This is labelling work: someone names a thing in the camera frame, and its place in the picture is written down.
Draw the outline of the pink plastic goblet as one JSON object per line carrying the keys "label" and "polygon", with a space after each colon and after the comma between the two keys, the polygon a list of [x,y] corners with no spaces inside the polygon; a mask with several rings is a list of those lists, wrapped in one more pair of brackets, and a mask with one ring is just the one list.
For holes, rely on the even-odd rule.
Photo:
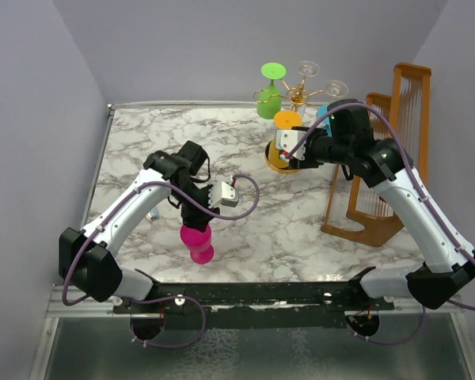
{"label": "pink plastic goblet", "polygon": [[211,227],[207,226],[204,232],[182,226],[180,229],[180,239],[190,252],[190,257],[197,264],[209,263],[215,254],[211,244]]}

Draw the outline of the blue plastic goblet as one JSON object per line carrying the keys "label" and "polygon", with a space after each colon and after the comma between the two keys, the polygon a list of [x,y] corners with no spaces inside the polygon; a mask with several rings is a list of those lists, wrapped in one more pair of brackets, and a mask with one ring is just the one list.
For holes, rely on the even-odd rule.
{"label": "blue plastic goblet", "polygon": [[[320,118],[321,116],[326,114],[327,111],[328,111],[328,105],[327,104],[321,105],[320,108],[317,110],[317,118]],[[321,123],[318,125],[318,127],[323,129],[329,137],[332,136],[330,121],[328,117],[324,118],[321,121]]]}

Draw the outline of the clear tall wine glass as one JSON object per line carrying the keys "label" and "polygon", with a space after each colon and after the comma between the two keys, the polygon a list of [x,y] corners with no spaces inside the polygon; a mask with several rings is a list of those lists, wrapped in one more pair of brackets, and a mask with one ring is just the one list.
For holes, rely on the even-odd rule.
{"label": "clear tall wine glass", "polygon": [[331,80],[326,84],[324,91],[331,97],[345,97],[348,94],[348,87],[342,81]]}

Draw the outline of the green plastic goblet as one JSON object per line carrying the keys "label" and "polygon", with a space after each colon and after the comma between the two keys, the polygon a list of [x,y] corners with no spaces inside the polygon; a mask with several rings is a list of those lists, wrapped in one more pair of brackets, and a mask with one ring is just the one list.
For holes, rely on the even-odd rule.
{"label": "green plastic goblet", "polygon": [[282,97],[275,82],[283,79],[287,70],[280,63],[270,62],[265,63],[260,72],[269,80],[269,84],[263,89],[257,90],[254,94],[256,112],[263,119],[273,120],[282,108]]}

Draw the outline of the orange plastic goblet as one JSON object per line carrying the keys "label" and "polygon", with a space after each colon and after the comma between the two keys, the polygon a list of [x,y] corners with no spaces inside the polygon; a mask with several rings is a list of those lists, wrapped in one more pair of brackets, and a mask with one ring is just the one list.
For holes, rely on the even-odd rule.
{"label": "orange plastic goblet", "polygon": [[302,126],[302,117],[296,111],[290,109],[277,112],[273,121],[280,130],[291,130],[293,127]]}

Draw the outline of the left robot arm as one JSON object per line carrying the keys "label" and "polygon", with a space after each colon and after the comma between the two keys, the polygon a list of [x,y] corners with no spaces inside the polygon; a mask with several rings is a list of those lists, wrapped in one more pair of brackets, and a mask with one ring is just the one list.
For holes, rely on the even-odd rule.
{"label": "left robot arm", "polygon": [[150,154],[137,177],[112,206],[80,230],[66,228],[59,237],[59,275],[85,296],[103,302],[112,296],[131,298],[138,310],[154,310],[159,293],[145,274],[121,268],[117,253],[151,209],[168,200],[180,209],[181,235],[190,249],[212,258],[209,222],[219,213],[210,206],[210,186],[195,178],[207,152],[188,141],[175,154]]}

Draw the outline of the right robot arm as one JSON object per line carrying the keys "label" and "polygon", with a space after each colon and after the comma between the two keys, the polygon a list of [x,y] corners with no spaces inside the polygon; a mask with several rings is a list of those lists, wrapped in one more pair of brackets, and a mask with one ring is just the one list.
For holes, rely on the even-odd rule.
{"label": "right robot arm", "polygon": [[356,276],[348,301],[365,310],[376,298],[414,298],[435,310],[475,278],[475,248],[441,211],[396,132],[375,139],[369,115],[387,119],[357,100],[331,104],[309,128],[276,133],[275,146],[292,169],[313,169],[325,163],[344,167],[348,179],[361,178],[393,209],[423,255],[417,266],[370,268]]}

